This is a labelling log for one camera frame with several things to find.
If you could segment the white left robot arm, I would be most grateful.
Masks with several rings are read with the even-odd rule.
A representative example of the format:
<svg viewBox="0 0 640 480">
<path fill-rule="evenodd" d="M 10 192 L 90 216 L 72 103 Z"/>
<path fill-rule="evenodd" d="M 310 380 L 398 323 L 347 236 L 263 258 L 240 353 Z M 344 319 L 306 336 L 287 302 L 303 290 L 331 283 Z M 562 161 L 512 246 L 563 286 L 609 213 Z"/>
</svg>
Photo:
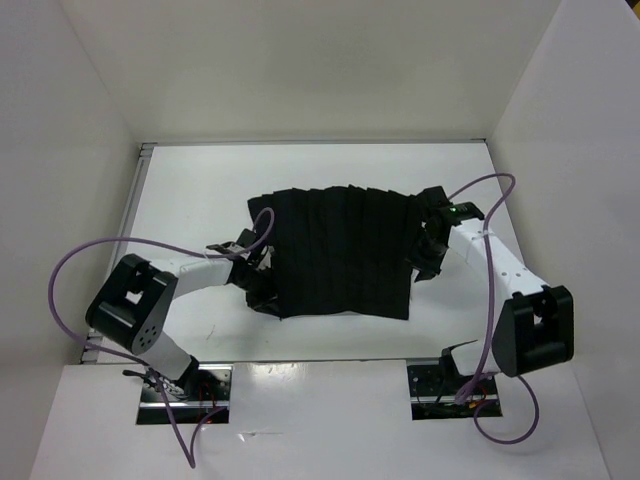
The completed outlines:
<svg viewBox="0 0 640 480">
<path fill-rule="evenodd" d="M 205 376 L 200 362 L 163 332 L 173 300 L 209 287 L 234 285 L 253 310 L 277 316 L 271 274 L 243 257 L 192 257 L 152 263 L 124 256 L 87 309 L 85 320 L 104 337 L 157 372 L 176 399 L 192 397 Z"/>
</svg>

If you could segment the black pleated skirt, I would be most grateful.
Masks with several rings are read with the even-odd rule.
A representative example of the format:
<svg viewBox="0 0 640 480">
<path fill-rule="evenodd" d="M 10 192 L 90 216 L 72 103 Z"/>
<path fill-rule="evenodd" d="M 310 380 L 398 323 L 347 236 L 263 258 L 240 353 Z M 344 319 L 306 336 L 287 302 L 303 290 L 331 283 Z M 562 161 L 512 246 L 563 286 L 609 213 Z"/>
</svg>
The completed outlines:
<svg viewBox="0 0 640 480">
<path fill-rule="evenodd" d="M 247 202 L 275 213 L 271 269 L 282 318 L 354 312 L 406 320 L 413 268 L 407 257 L 421 212 L 412 195 L 357 186 L 287 189 Z"/>
</svg>

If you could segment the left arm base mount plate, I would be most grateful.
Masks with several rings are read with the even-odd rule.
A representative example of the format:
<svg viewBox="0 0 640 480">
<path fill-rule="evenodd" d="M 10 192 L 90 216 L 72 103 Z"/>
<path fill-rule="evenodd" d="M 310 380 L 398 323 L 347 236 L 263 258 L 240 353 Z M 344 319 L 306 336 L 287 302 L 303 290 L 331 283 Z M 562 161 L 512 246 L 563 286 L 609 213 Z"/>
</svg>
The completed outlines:
<svg viewBox="0 0 640 480">
<path fill-rule="evenodd" d="M 233 366 L 231 364 L 202 364 L 204 383 L 185 393 L 165 385 L 165 395 L 179 425 L 196 425 L 202 419 L 205 424 L 228 424 Z M 136 424 L 168 425 L 165 402 L 155 381 L 149 374 L 140 374 L 142 388 L 137 410 Z"/>
</svg>

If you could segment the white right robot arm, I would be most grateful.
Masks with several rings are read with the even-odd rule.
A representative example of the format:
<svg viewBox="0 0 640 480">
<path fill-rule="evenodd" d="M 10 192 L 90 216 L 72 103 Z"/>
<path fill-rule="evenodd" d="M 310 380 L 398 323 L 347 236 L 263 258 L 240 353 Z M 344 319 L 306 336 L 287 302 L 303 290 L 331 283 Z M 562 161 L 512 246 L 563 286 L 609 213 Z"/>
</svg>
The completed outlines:
<svg viewBox="0 0 640 480">
<path fill-rule="evenodd" d="M 443 350 L 450 359 L 438 369 L 443 389 L 462 392 L 476 372 L 513 378 L 573 359 L 574 299 L 566 287 L 552 287 L 534 274 L 478 219 L 457 226 L 435 220 L 419 227 L 407 255 L 416 280 L 438 276 L 449 252 L 492 284 L 492 323 L 488 340 Z"/>
</svg>

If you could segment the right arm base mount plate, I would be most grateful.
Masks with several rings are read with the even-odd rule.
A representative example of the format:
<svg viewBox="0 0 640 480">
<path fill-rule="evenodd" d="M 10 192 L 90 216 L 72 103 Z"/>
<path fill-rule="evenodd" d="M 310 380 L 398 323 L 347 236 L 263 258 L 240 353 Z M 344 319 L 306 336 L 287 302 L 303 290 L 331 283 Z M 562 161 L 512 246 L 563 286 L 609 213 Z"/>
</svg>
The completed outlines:
<svg viewBox="0 0 640 480">
<path fill-rule="evenodd" d="M 502 416 L 494 379 L 481 380 L 463 404 L 456 404 L 455 396 L 467 377 L 447 377 L 436 360 L 408 361 L 406 372 L 413 421 L 473 418 L 479 407 L 480 417 Z"/>
</svg>

